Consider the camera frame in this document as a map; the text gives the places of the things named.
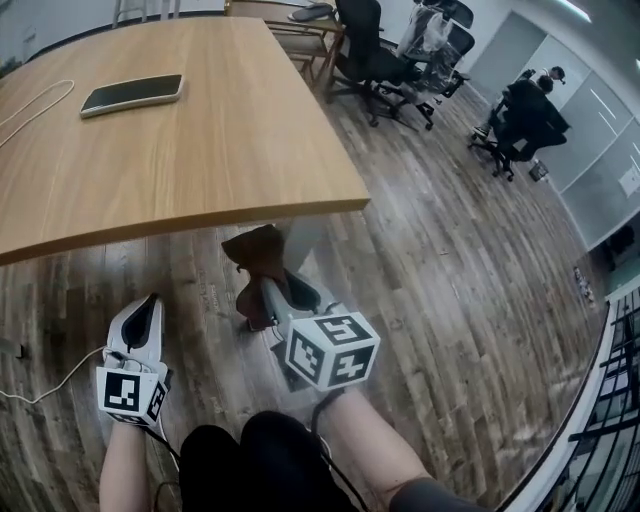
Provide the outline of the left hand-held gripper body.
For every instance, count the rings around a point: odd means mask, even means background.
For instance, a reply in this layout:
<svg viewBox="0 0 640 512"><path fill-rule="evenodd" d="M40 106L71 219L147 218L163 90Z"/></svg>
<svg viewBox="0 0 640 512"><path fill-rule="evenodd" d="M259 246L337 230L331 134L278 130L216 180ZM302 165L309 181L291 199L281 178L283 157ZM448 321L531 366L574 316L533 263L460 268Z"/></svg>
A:
<svg viewBox="0 0 640 512"><path fill-rule="evenodd" d="M112 419L155 427L170 390L170 370L161 361L140 360L110 348L96 368L99 409Z"/></svg>

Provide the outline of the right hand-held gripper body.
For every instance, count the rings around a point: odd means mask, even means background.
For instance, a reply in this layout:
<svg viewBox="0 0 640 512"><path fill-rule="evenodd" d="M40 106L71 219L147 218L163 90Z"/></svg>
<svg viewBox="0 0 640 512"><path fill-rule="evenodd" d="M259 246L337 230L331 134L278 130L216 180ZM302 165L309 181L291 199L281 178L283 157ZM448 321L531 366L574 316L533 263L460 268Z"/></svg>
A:
<svg viewBox="0 0 640 512"><path fill-rule="evenodd" d="M282 340L273 347L293 385L328 392L367 380L380 336L366 318L345 306L333 313L298 311L288 324L275 324Z"/></svg>

